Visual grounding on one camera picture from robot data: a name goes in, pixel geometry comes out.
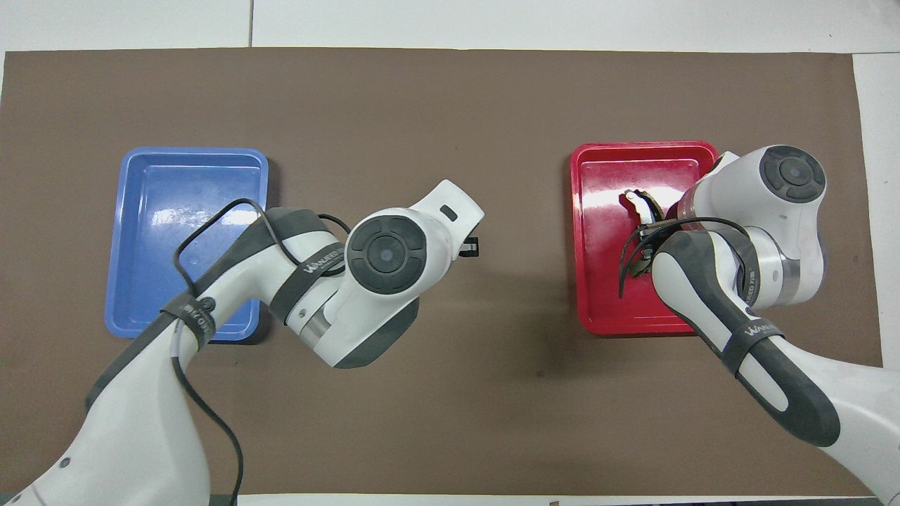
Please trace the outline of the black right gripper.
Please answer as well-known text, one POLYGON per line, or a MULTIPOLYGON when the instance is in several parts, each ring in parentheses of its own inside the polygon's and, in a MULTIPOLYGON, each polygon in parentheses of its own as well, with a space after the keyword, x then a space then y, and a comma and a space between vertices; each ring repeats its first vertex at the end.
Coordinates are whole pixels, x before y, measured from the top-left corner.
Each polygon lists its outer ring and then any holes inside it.
POLYGON ((636 229, 639 243, 649 242, 662 244, 673 233, 679 231, 678 220, 663 220, 649 223, 641 223, 636 229))

